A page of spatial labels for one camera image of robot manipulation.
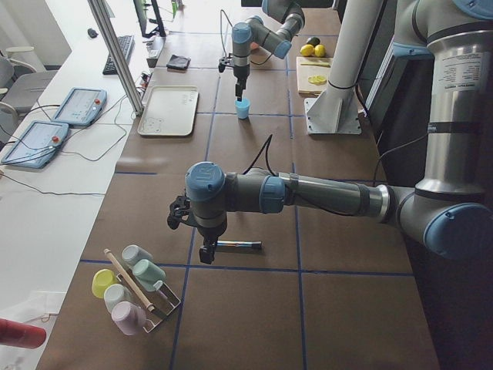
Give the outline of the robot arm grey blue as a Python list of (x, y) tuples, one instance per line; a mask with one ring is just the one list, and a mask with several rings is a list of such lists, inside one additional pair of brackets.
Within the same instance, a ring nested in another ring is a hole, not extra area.
[(197, 163), (186, 173), (186, 192), (169, 208), (168, 224), (197, 228), (203, 263), (213, 262), (229, 212), (276, 214), (290, 205), (376, 218), (450, 259), (492, 245), (492, 212), (475, 179), (491, 85), (492, 3), (400, 1), (393, 51), (434, 60), (423, 179), (412, 188), (368, 187), (268, 169), (225, 173), (215, 163)]
[(259, 16), (236, 23), (232, 29), (231, 62), (236, 77), (235, 96), (240, 102), (250, 75), (250, 46), (259, 47), (279, 59), (284, 59), (292, 47), (293, 37), (304, 27), (304, 12), (296, 1), (262, 1), (263, 12), (282, 24), (280, 29), (268, 29)]

